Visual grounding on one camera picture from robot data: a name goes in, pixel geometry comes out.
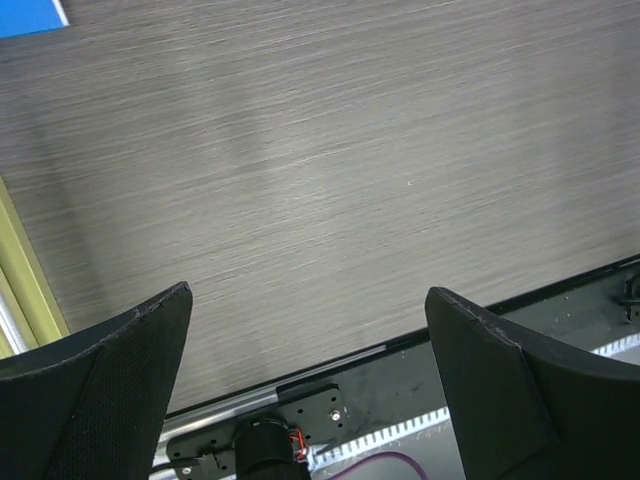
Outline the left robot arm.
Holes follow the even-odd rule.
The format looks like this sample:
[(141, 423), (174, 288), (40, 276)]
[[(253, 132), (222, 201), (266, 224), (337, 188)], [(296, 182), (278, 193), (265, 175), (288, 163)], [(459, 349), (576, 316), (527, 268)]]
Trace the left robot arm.
[(178, 284), (1, 363), (5, 479), (307, 479), (417, 423), (455, 443), (425, 479), (635, 479), (639, 279), (609, 272), (489, 307), (434, 287), (409, 335), (179, 414), (192, 294)]

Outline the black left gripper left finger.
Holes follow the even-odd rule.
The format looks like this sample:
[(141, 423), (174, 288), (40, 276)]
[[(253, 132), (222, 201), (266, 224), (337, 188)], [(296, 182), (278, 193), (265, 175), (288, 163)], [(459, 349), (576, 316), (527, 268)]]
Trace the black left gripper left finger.
[(4, 479), (146, 479), (183, 356), (179, 282), (108, 320), (1, 362)]

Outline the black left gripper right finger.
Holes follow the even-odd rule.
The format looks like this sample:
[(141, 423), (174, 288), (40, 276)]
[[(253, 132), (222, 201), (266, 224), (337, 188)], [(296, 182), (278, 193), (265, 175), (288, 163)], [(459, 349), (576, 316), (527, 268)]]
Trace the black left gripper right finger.
[(443, 287), (425, 313), (469, 479), (636, 479), (639, 368)]

